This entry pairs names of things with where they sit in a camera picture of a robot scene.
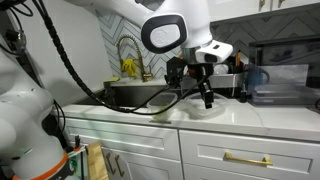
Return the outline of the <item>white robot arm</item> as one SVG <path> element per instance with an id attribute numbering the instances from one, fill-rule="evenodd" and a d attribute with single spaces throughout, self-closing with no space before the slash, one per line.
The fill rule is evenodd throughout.
<path id="1" fill-rule="evenodd" d="M 208 56 L 219 62 L 233 51 L 230 44 L 216 41 L 209 30 L 207 0 L 165 0 L 152 11 L 134 0 L 66 0 L 78 6 L 92 6 L 116 12 L 141 28 L 141 40 L 153 53 L 176 47 L 194 56 L 188 65 L 209 65 Z M 41 88 L 13 62 L 6 51 L 0 52 L 1 109 L 0 159 L 13 172 L 13 180 L 74 180 L 64 172 L 68 155 L 59 140 L 42 128 L 42 120 L 54 104 L 48 91 Z"/>

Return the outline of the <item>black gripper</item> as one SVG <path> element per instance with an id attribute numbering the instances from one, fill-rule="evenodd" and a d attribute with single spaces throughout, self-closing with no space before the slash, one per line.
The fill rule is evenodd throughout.
<path id="1" fill-rule="evenodd" d="M 187 63 L 185 60 L 173 57 L 167 63 L 165 81 L 170 87 L 178 87 L 184 77 L 194 79 L 199 86 L 205 108 L 210 109 L 214 101 L 213 90 L 206 82 L 214 72 L 212 63 Z"/>

